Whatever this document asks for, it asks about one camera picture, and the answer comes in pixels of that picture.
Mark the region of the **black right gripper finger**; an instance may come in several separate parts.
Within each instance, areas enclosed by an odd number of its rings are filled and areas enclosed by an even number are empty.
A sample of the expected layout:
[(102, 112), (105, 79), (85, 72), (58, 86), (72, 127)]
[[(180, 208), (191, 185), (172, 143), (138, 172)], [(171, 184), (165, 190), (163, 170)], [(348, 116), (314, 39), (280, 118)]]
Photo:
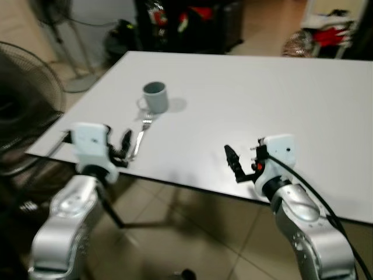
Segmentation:
[(227, 165), (234, 173), (235, 178), (243, 178), (245, 173), (240, 165), (240, 157), (229, 145), (224, 145), (224, 152), (226, 153)]

